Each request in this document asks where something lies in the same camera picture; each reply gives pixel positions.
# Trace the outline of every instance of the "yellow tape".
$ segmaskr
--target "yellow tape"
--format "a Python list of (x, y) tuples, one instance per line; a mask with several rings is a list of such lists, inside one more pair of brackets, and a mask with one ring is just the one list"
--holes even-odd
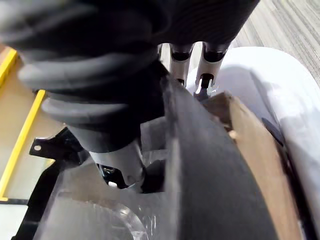
[(0, 202), (8, 202), (8, 200), (7, 197), (0, 197)]
[(17, 59), (17, 51), (14, 49), (10, 49), (10, 51), (6, 54), (3, 62), (0, 65), (0, 87), (6, 80), (11, 68), (14, 66)]
[(28, 116), (26, 117), (26, 120), (23, 124), (23, 127), (21, 129), (21, 132), (19, 134), (19, 137), (13, 147), (12, 153), (10, 155), (9, 161), (6, 164), (6, 167), (4, 169), (3, 175), (0, 180), (0, 198), (2, 198), (5, 194), (5, 191), (7, 189), (9, 179), (14, 171), (14, 168), (16, 166), (17, 160), (19, 158), (20, 152), (25, 144), (25, 141), (27, 139), (27, 135), (30, 131), (30, 128), (32, 126), (32, 123), (35, 120), (35, 117), (37, 115), (37, 112), (40, 108), (41, 102), (44, 99), (45, 96), (44, 90), (39, 90), (38, 94), (35, 97), (35, 100), (32, 104), (32, 107), (30, 109), (30, 112)]

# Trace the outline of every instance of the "wooden block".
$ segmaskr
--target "wooden block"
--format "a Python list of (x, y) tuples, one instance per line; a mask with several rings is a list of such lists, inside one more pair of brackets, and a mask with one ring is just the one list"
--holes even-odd
[(301, 240), (299, 217), (273, 136), (237, 98), (221, 93), (204, 104), (234, 139), (261, 189), (279, 240)]

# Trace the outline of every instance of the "metal bracket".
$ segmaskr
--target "metal bracket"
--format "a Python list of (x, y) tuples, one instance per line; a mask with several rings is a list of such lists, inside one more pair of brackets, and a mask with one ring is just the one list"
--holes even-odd
[(65, 127), (53, 137), (35, 138), (29, 154), (80, 165), (87, 159), (86, 157), (81, 156), (80, 153), (83, 151), (84, 149), (76, 137)]

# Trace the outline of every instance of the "yellow stripe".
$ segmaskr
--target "yellow stripe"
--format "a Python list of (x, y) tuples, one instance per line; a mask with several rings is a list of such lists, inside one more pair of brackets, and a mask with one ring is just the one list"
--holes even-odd
[(8, 202), (8, 198), (7, 197), (0, 197), (0, 201), (1, 202)]
[(0, 65), (0, 87), (3, 82), (6, 80), (8, 73), (11, 70), (11, 67), (14, 65), (18, 54), (14, 49), (10, 49), (10, 51), (6, 54), (3, 62)]
[(23, 127), (21, 129), (19, 137), (13, 147), (9, 161), (6, 164), (6, 167), (4, 169), (4, 173), (3, 173), (1, 180), (0, 180), (0, 198), (3, 197), (5, 194), (6, 188), (9, 183), (9, 179), (14, 171), (15, 165), (16, 165), (17, 160), (19, 158), (19, 154), (20, 154), (20, 152), (24, 146), (24, 143), (27, 139), (27, 135), (30, 131), (32, 123), (35, 120), (35, 117), (37, 115), (37, 112), (39, 110), (41, 102), (44, 99), (45, 93), (46, 92), (44, 90), (39, 90), (38, 94), (36, 95), (35, 100), (32, 104), (31, 109), (30, 109), (30, 112), (29, 112), (28, 116), (26, 117), (26, 120), (23, 124)]

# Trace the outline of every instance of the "hole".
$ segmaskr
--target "hole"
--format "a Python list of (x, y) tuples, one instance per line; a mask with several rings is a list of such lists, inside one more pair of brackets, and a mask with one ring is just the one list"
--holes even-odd
[(41, 146), (40, 146), (40, 145), (36, 145), (36, 146), (34, 146), (34, 150), (36, 150), (36, 151), (40, 151), (40, 150), (41, 150)]

